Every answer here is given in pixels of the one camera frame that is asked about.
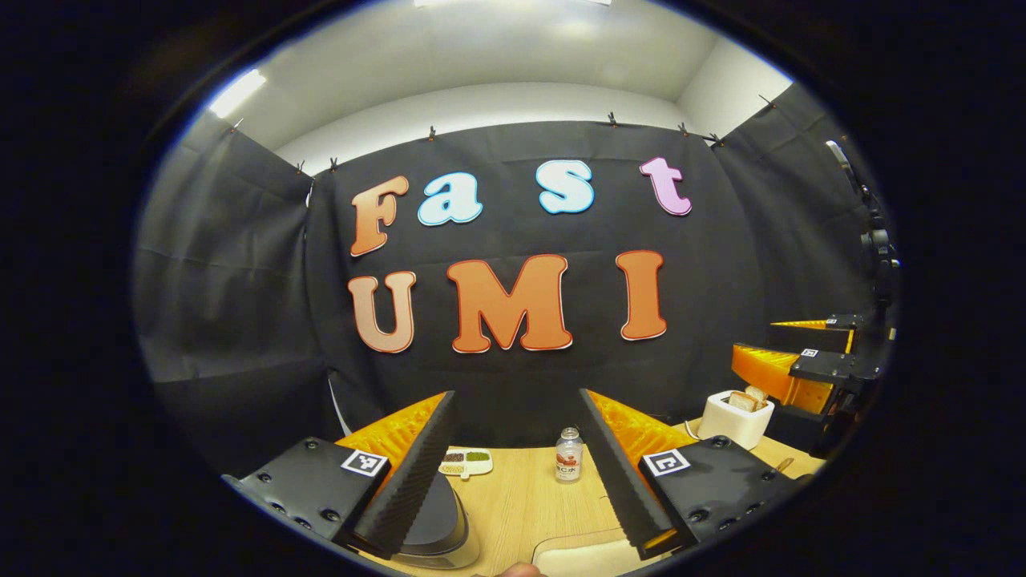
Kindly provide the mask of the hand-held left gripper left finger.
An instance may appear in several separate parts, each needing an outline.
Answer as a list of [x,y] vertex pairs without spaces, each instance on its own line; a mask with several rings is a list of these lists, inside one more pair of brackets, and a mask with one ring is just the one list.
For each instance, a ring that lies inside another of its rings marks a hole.
[[243,478],[236,493],[312,539],[388,559],[400,551],[453,434],[453,391],[338,439],[308,436]]

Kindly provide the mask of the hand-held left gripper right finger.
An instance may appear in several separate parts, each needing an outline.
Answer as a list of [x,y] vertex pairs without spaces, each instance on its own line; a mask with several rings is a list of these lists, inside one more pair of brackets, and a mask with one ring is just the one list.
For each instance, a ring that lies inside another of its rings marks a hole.
[[580,431],[642,559],[737,532],[802,488],[728,436],[697,441],[592,390],[579,396]]

